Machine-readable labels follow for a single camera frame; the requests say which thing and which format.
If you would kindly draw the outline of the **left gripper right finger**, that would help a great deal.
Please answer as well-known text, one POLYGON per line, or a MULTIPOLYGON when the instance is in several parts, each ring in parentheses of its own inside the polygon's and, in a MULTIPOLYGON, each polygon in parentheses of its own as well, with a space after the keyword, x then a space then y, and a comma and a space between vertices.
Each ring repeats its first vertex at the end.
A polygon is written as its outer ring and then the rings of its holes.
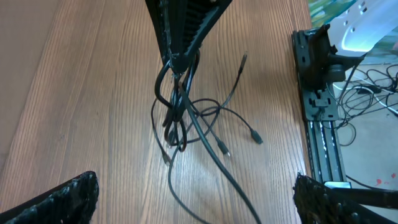
POLYGON ((340 195, 309 176, 298 174, 294 203, 302 223, 392 223, 370 209, 340 195))

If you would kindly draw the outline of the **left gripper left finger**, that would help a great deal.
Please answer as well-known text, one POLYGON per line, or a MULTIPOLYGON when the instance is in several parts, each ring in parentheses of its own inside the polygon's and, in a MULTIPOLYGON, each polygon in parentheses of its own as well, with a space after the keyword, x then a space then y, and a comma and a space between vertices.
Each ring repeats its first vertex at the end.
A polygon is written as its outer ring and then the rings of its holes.
POLYGON ((89 223, 99 197, 96 173, 86 171, 1 213, 1 223, 89 223))

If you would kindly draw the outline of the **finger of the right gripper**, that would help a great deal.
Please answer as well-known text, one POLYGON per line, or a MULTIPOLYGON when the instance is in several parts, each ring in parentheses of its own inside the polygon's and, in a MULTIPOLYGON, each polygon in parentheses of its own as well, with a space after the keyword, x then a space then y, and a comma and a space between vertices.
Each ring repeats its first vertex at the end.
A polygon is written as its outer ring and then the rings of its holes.
POLYGON ((204 38, 217 23, 232 0, 187 0, 182 1, 182 29, 178 40, 178 72, 184 72, 204 38))
POLYGON ((187 2, 184 0, 145 0, 152 19, 162 62, 175 73, 187 69, 182 34, 187 2))

